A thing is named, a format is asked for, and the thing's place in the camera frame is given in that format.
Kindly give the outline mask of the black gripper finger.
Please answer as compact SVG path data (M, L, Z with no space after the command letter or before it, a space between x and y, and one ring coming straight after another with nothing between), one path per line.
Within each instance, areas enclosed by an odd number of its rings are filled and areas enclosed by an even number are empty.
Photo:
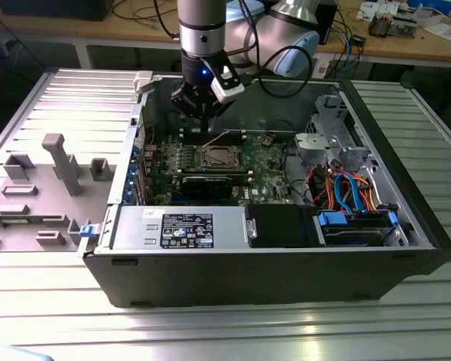
M226 105L222 104L213 92L206 92L204 103L204 130L209 130L209 121L214 117L218 117L226 110Z
M200 130L207 131L207 90L193 85L180 85L171 94L171 102L184 115L200 120Z

